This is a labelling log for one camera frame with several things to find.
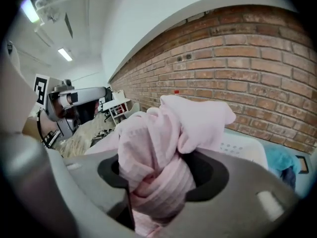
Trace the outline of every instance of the white ceiling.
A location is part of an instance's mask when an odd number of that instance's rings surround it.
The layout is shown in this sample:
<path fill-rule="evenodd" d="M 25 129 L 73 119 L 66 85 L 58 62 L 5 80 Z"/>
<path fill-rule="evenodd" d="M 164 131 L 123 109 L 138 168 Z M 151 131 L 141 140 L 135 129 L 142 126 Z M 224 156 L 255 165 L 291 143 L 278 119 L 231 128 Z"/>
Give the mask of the white ceiling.
<path fill-rule="evenodd" d="M 106 18 L 114 0 L 48 0 L 59 12 L 59 20 L 42 17 L 45 24 L 31 23 L 19 12 L 8 33 L 8 39 L 16 46 L 22 74 L 42 73 L 57 77 L 63 71 L 81 61 L 100 55 Z M 73 31 L 73 39 L 64 21 L 67 13 Z M 67 62 L 57 50 L 66 49 L 72 62 Z"/>

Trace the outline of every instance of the red brick wall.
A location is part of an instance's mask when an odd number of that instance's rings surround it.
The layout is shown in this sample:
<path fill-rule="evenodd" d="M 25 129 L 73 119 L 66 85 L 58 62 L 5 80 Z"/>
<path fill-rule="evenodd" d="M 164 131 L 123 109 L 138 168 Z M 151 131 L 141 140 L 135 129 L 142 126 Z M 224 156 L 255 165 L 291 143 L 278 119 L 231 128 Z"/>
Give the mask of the red brick wall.
<path fill-rule="evenodd" d="M 142 110 L 161 95 L 226 101 L 228 128 L 311 153 L 317 138 L 317 56 L 294 15 L 235 6 L 172 28 L 143 47 L 111 80 Z"/>

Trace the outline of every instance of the fluorescent light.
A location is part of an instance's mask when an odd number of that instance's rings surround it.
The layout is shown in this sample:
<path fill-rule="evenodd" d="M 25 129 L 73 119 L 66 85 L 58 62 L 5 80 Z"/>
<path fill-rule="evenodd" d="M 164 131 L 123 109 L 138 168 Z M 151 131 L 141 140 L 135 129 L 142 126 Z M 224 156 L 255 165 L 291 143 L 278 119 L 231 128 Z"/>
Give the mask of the fluorescent light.
<path fill-rule="evenodd" d="M 21 8 L 32 23 L 40 19 L 32 5 L 31 0 L 23 0 Z"/>
<path fill-rule="evenodd" d="M 73 61 L 73 59 L 69 56 L 69 54 L 65 51 L 65 49 L 60 49 L 58 52 L 67 60 Z"/>

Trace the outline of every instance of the white table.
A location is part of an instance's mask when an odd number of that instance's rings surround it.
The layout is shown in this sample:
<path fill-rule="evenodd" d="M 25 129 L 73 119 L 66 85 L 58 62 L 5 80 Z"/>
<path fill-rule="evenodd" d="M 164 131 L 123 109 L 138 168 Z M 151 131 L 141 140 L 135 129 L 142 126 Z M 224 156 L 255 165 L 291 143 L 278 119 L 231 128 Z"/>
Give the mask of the white table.
<path fill-rule="evenodd" d="M 124 99 L 121 99 L 121 100 L 108 101 L 108 102 L 106 102 L 106 103 L 103 103 L 103 111 L 109 110 L 110 115 L 111 115 L 111 117 L 112 117 L 112 120 L 113 120 L 114 124 L 117 125 L 117 123 L 115 122 L 115 118 L 116 118 L 116 117 L 119 117 L 119 116 L 121 116 L 121 115 L 124 115 L 125 112 L 124 112 L 123 109 L 122 109 L 122 113 L 120 113 L 120 114 L 118 114 L 118 115 L 116 115 L 116 116 L 113 116 L 111 109 L 114 108 L 114 107 L 116 107 L 116 106 L 119 106 L 119 105 L 124 104 L 124 105 L 125 105 L 125 108 L 126 108 L 126 111 L 129 111 L 129 110 L 128 110 L 128 105 L 127 105 L 127 102 L 129 102 L 129 101 L 130 101 L 130 99 L 127 99 L 127 98 L 124 98 Z"/>

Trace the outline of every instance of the pink cloth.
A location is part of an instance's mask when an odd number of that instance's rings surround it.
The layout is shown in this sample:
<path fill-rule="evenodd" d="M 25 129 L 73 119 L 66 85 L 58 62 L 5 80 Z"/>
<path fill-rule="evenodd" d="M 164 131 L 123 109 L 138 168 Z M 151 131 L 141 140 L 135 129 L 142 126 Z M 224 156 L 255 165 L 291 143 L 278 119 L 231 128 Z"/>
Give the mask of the pink cloth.
<path fill-rule="evenodd" d="M 118 150 L 120 176 L 129 182 L 136 232 L 152 236 L 183 207 L 195 182 L 180 154 L 218 151 L 224 126 L 236 115 L 225 102 L 161 96 L 161 106 L 137 112 L 86 154 Z"/>

